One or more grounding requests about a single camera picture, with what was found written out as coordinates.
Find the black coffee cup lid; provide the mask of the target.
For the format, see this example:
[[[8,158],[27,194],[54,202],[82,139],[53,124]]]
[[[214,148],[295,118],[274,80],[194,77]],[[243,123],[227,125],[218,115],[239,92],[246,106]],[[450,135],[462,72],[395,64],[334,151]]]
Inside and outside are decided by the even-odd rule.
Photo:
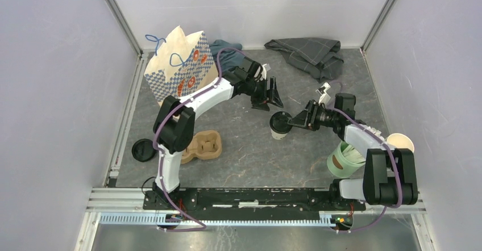
[[[274,113],[269,120],[270,129],[278,134],[287,134],[291,131],[292,125],[288,124],[292,116],[286,111],[279,111]]]

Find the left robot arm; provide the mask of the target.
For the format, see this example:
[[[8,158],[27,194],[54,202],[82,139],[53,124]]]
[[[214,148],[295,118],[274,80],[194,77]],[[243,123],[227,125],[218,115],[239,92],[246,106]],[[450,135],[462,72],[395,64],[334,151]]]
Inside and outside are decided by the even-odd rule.
[[[199,91],[181,98],[168,96],[157,115],[153,148],[159,152],[157,176],[153,191],[156,201],[165,210],[178,204],[179,169],[182,153],[192,142],[196,120],[217,104],[237,95],[251,98],[252,108],[269,111],[270,105],[283,107],[275,77],[266,74],[260,63],[245,59],[246,64],[219,76]]]

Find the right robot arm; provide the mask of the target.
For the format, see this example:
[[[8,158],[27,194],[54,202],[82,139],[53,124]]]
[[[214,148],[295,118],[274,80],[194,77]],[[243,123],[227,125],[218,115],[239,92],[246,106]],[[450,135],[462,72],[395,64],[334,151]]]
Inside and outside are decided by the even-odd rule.
[[[333,108],[310,100],[303,111],[287,122],[311,131],[331,128],[364,157],[363,178],[335,181],[337,189],[329,193],[329,205],[343,210],[351,200],[393,208],[416,204],[418,186],[413,152],[388,144],[361,120],[356,120],[355,104],[356,97],[347,93],[336,94]]]

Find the white paper coffee cup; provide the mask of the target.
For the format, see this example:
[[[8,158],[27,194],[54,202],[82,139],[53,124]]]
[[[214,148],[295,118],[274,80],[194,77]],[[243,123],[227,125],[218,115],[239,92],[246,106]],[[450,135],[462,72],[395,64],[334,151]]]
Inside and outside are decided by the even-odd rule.
[[[277,132],[275,131],[274,129],[271,129],[271,136],[275,139],[275,140],[282,140],[283,138],[286,137],[286,135],[288,134],[289,132]]]

